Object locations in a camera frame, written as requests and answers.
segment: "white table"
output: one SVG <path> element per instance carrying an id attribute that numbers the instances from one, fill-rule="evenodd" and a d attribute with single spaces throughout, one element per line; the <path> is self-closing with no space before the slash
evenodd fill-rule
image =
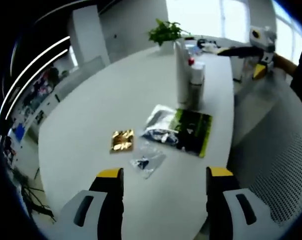
<path id="1" fill-rule="evenodd" d="M 234 118 L 230 59 L 206 54 L 205 109 L 213 116 L 206 156 L 154 143 L 166 155 L 144 180 L 129 164 L 131 152 L 110 154 L 112 133 L 138 133 L 156 104 L 177 107 L 175 56 L 157 48 L 138 52 L 90 77 L 69 94 L 40 128 L 43 187 L 54 214 L 97 173 L 124 168 L 124 240 L 192 240 L 204 223 L 206 167 L 227 164 Z M 137 136 L 136 142 L 142 141 Z"/>

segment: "gold foil packet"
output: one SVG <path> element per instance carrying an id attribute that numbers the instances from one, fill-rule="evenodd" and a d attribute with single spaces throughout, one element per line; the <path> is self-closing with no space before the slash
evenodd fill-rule
<path id="1" fill-rule="evenodd" d="M 126 131 L 115 131 L 112 136 L 111 153 L 133 150 L 133 129 Z"/>

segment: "white pillar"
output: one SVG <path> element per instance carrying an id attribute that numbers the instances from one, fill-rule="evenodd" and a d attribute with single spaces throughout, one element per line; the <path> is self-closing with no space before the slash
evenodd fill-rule
<path id="1" fill-rule="evenodd" d="M 110 64 L 96 5 L 74 10 L 68 33 L 79 66 L 99 56 L 106 66 Z"/>

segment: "clear plastic bag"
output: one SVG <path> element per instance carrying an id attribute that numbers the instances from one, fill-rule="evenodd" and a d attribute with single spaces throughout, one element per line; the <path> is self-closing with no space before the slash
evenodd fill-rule
<path id="1" fill-rule="evenodd" d="M 143 142 L 136 146 L 130 163 L 143 178 L 147 179 L 165 158 L 166 155 L 162 151 L 153 147 L 149 142 Z"/>

